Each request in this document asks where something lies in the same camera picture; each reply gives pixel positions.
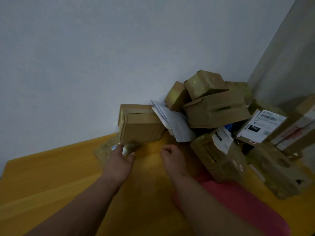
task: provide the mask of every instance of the white wall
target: white wall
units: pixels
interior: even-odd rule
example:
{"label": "white wall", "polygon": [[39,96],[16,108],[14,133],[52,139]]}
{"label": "white wall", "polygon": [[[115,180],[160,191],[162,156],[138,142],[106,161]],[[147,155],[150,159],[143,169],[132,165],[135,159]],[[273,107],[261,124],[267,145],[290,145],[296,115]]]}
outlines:
{"label": "white wall", "polygon": [[[314,20],[315,0],[297,0],[248,80],[258,99],[291,111],[315,93]],[[302,153],[315,173],[315,144]]]}
{"label": "white wall", "polygon": [[0,169],[117,131],[200,69],[246,81],[295,0],[0,0]]}

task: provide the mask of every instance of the cardboard box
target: cardboard box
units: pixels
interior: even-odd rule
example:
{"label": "cardboard box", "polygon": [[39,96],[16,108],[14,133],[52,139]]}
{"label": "cardboard box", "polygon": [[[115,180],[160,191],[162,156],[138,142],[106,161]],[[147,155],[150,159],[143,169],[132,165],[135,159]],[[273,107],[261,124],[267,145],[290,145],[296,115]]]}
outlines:
{"label": "cardboard box", "polygon": [[239,180],[247,173],[246,158],[224,127],[196,138],[191,148],[218,182]]}
{"label": "cardboard box", "polygon": [[165,127],[151,105],[121,104],[119,111],[120,143],[143,143],[161,138]]}
{"label": "cardboard box", "polygon": [[220,74],[204,70],[199,70],[184,84],[192,100],[229,90]]}
{"label": "cardboard box", "polygon": [[183,106],[190,128],[215,128],[250,118],[240,91],[208,95]]}
{"label": "cardboard box", "polygon": [[[100,146],[96,147],[93,150],[94,155],[99,160],[102,167],[105,166],[107,159],[112,153],[112,150],[116,148],[119,144],[119,134],[116,134],[114,137],[108,139],[108,141]],[[139,144],[125,144],[123,147],[123,155],[126,156],[136,149]]]}
{"label": "cardboard box", "polygon": [[248,83],[246,82],[230,82],[225,81],[226,85],[229,87],[229,90],[238,90],[244,94],[244,100],[246,104],[250,104],[254,100],[252,90]]}
{"label": "cardboard box", "polygon": [[313,120],[315,120],[315,94],[311,94],[293,112],[288,113],[288,118],[268,137],[268,140],[277,145]]}
{"label": "cardboard box", "polygon": [[191,98],[185,85],[176,81],[164,101],[170,110],[183,112],[183,105],[189,103]]}
{"label": "cardboard box", "polygon": [[284,139],[277,148],[287,155],[295,155],[315,143],[315,120]]}
{"label": "cardboard box", "polygon": [[312,181],[270,142],[254,147],[247,155],[249,167],[278,199],[298,195]]}
{"label": "cardboard box", "polygon": [[236,132],[236,139],[253,146],[262,143],[287,118],[280,108],[257,99],[250,104],[248,111],[252,117],[235,124],[233,132]]}

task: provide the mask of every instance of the hand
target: hand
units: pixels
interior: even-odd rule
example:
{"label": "hand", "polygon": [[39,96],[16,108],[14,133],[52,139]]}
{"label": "hand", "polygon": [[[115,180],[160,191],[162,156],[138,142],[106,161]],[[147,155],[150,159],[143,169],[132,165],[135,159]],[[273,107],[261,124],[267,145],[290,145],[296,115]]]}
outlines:
{"label": "hand", "polygon": [[173,180],[178,176],[188,175],[183,153],[175,145],[164,145],[160,151],[167,175]]}
{"label": "hand", "polygon": [[123,144],[115,147],[104,166],[101,176],[103,180],[114,183],[117,187],[120,187],[130,175],[136,158],[134,152],[124,158],[123,147]]}

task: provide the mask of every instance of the yellow surface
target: yellow surface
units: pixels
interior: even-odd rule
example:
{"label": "yellow surface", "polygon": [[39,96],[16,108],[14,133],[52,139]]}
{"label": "yellow surface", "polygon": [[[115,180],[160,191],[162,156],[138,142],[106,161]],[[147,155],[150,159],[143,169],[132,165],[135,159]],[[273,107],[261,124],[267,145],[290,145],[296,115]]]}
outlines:
{"label": "yellow surface", "polygon": [[[92,151],[111,136],[8,161],[0,180],[0,235],[26,233],[93,183],[101,167]],[[159,156],[161,146],[169,143],[175,141],[165,132],[159,141],[136,150],[133,171],[114,197],[98,235],[192,235],[172,202],[174,190]],[[197,173],[200,161],[187,143],[179,146],[189,172]],[[254,173],[242,184],[281,214],[292,235],[315,232],[315,186],[300,196],[279,201]]]}

